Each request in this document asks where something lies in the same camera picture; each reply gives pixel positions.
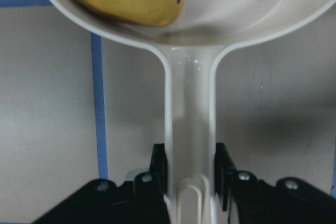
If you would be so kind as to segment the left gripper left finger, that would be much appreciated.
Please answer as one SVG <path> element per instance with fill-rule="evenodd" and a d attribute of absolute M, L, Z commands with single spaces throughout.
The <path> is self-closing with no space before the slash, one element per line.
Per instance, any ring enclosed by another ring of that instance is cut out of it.
<path fill-rule="evenodd" d="M 154 144 L 149 170 L 121 186 L 94 179 L 34 222 L 167 223 L 166 170 L 164 144 Z"/>

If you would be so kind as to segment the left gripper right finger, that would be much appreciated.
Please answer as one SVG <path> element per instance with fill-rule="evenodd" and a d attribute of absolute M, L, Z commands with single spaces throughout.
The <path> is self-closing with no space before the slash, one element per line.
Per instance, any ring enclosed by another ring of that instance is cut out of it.
<path fill-rule="evenodd" d="M 335 223 L 335 198 L 296 177 L 275 186 L 238 170 L 223 143 L 216 144 L 215 193 L 228 223 Z"/>

